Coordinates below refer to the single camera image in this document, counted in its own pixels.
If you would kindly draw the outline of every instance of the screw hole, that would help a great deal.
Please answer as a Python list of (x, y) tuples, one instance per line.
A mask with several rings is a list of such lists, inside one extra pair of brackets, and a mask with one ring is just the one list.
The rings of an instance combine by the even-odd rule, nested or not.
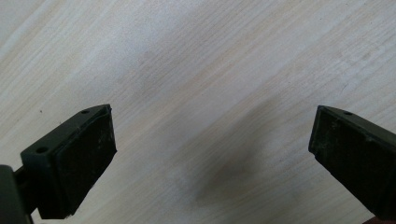
[(48, 148), (47, 148), (47, 147), (40, 147), (40, 148), (38, 148), (35, 152), (36, 152), (36, 153), (44, 153), (44, 152), (46, 152), (46, 151), (48, 151)]

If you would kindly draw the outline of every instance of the light wooden table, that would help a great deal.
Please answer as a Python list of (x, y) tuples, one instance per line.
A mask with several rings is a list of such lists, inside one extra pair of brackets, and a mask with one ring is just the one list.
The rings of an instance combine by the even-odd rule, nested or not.
[(0, 163), (110, 103), (119, 152), (35, 223), (362, 223), (314, 156), (317, 105), (396, 132), (394, 1), (0, 2)]

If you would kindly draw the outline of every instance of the wooden surface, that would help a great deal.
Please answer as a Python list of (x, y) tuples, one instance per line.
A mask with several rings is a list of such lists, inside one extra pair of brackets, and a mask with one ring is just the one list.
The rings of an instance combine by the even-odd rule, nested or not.
[(362, 223), (308, 153), (317, 105), (396, 132), (394, 1), (0, 2), (0, 163), (110, 103), (119, 152), (35, 223)]

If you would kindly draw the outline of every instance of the black plastic part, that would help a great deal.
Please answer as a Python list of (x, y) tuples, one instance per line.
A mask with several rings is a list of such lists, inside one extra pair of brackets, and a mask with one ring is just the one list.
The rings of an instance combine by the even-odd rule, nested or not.
[(21, 153), (42, 218), (74, 215), (116, 153), (110, 105), (78, 112)]
[(37, 208), (37, 197), (33, 189), (33, 180), (26, 174), (23, 166), (14, 173), (14, 176), (25, 205), (25, 211), (31, 214)]
[(396, 220), (396, 135), (350, 112), (320, 105), (309, 151), (372, 213)]
[(11, 167), (0, 165), (0, 223), (33, 223), (24, 203)]

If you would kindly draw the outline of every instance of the wood grain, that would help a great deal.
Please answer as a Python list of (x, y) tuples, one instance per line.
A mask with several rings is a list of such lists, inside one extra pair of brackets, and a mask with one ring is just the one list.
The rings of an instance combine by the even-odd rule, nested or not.
[(396, 132), (394, 1), (0, 2), (0, 163), (113, 107), (119, 152), (36, 223), (362, 223), (308, 153), (317, 105)]

